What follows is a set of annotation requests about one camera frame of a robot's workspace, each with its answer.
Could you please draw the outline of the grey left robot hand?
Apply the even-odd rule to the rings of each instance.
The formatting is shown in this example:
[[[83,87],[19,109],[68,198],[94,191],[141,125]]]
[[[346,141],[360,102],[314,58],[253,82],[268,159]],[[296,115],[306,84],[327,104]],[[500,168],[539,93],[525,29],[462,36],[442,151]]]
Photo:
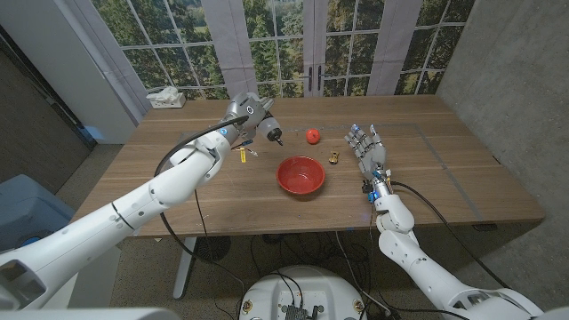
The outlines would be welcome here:
[[[221,123],[230,121],[225,126],[223,136],[233,145],[238,138],[251,140],[256,135],[268,138],[269,133],[278,127],[276,119],[268,112],[273,106],[271,98],[260,98],[254,92],[241,92],[229,103]]]

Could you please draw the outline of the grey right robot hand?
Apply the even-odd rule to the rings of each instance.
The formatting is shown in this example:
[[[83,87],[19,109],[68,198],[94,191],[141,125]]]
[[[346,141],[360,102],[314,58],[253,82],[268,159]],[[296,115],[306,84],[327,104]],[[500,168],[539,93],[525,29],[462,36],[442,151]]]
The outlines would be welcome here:
[[[385,168],[387,149],[374,126],[371,125],[369,132],[366,132],[353,124],[344,139],[354,152],[359,170],[365,177],[362,191],[367,195],[368,201],[374,204],[379,198],[391,195]]]

